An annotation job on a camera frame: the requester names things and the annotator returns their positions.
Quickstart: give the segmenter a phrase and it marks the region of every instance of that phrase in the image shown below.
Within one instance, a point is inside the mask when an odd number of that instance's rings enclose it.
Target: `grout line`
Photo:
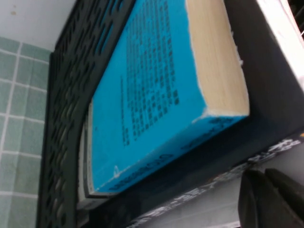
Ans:
[[[12,55],[12,56],[17,56],[17,57],[21,57],[21,58],[31,59],[31,60],[34,60],[36,62],[40,62],[40,63],[44,63],[44,64],[49,65],[49,62],[47,62],[45,60],[40,60],[40,59],[37,59],[37,58],[28,57],[28,56],[23,56],[20,53],[18,54],[18,52],[14,53],[14,52],[6,51],[6,50],[3,50],[3,49],[0,49],[0,52],[8,54],[8,55]]]
[[[0,116],[10,117],[10,118],[13,118],[13,119],[18,119],[18,120],[28,120],[28,121],[35,122],[35,123],[40,123],[40,124],[45,123],[44,120],[32,119],[32,118],[25,117],[25,116],[22,116],[22,115],[10,115],[10,114],[5,114],[5,113],[0,113]]]
[[[11,155],[21,155],[24,157],[41,159],[41,155],[35,155],[35,154],[31,154],[31,153],[24,153],[24,152],[17,152],[17,151],[2,151],[2,153],[11,154]]]
[[[38,199],[38,195],[35,194],[27,194],[13,191],[0,191],[0,196],[19,196],[24,198]]]
[[[10,84],[12,83],[12,81],[7,80],[7,79],[2,79],[2,78],[0,78],[0,82],[10,83]],[[38,91],[41,91],[41,92],[44,92],[44,93],[47,92],[46,89],[40,89],[40,88],[38,88],[38,87],[31,86],[31,85],[22,84],[22,83],[19,83],[19,82],[15,82],[15,84],[18,85],[18,86],[21,86],[21,87],[25,87],[25,88],[30,88],[30,89],[38,90]]]
[[[41,92],[44,92],[44,93],[47,92],[46,89],[40,89],[40,88],[38,88],[38,87],[31,86],[31,85],[25,85],[25,84],[22,84],[22,83],[19,83],[19,82],[16,82],[15,84],[16,84],[17,86],[21,86],[21,87],[26,87],[26,88],[34,89],[34,90],[41,91]]]
[[[4,146],[4,139],[5,139],[5,135],[6,135],[6,129],[8,127],[8,122],[9,122],[10,107],[11,107],[11,101],[13,99],[15,82],[16,82],[17,73],[18,73],[19,55],[20,55],[20,52],[21,52],[21,48],[22,48],[22,43],[19,44],[19,48],[18,48],[18,51],[17,51],[17,58],[16,58],[16,62],[15,62],[14,75],[13,75],[13,80],[12,80],[11,88],[10,88],[10,92],[9,92],[8,106],[6,108],[6,115],[5,115],[2,135],[1,135],[1,141],[0,141],[0,162],[1,162],[1,156],[2,156],[2,151],[3,151],[3,146]]]
[[[0,82],[5,82],[5,83],[10,83],[11,84],[11,80],[3,79],[3,78],[0,78]]]

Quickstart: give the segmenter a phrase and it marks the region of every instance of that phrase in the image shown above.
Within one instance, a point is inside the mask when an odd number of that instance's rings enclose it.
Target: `black object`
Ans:
[[[50,56],[38,228],[76,227],[77,155],[85,113],[134,2],[77,1]],[[102,51],[95,51],[98,43]]]
[[[38,228],[76,226],[84,116],[134,3],[78,0],[51,54]],[[87,227],[136,227],[139,216],[303,129],[304,94],[256,1],[225,4],[244,61],[250,117],[91,211]],[[95,52],[100,40],[102,53]]]
[[[304,187],[275,169],[242,176],[238,214],[242,228],[304,228]]]

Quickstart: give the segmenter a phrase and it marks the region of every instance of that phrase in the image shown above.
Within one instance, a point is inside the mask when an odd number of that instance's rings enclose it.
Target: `black plastic basket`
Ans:
[[[84,117],[134,3],[78,0],[51,54],[37,228],[76,227]],[[303,129],[303,91],[257,2],[225,4],[244,61],[250,117],[91,211],[87,227],[136,227],[145,213]],[[100,39],[103,51],[95,53]]]
[[[88,104],[135,0],[78,0],[50,57],[37,227],[76,227],[77,155]],[[101,40],[101,53],[95,47]]]

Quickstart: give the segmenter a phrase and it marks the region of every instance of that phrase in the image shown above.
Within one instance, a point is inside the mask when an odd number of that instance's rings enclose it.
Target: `book spine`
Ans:
[[[141,224],[162,215],[163,213],[174,209],[175,207],[188,202],[189,200],[201,195],[202,193],[212,189],[215,185],[219,183],[223,183],[226,181],[230,181],[236,178],[241,177],[243,171],[249,169],[255,165],[264,163],[282,153],[290,151],[292,148],[297,147],[298,145],[304,143],[304,129],[298,131],[289,137],[284,138],[283,140],[278,141],[277,143],[273,144],[270,147],[256,153],[252,157],[238,163],[232,169],[227,172],[221,173],[207,183],[188,191],[178,197],[173,198],[172,200],[160,205],[158,208],[151,210],[144,215],[135,219],[131,225],[127,228],[136,228],[139,227]]]

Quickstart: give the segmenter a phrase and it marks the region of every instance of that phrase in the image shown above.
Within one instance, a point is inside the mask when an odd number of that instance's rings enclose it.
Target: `book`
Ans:
[[[137,0],[92,99],[89,195],[118,194],[248,116],[241,64],[222,0]]]
[[[77,189],[77,210],[92,210],[106,202],[107,198],[92,198],[88,193],[88,169],[87,148],[88,148],[88,115],[85,118],[84,126],[81,131],[79,153],[78,153],[78,189]]]

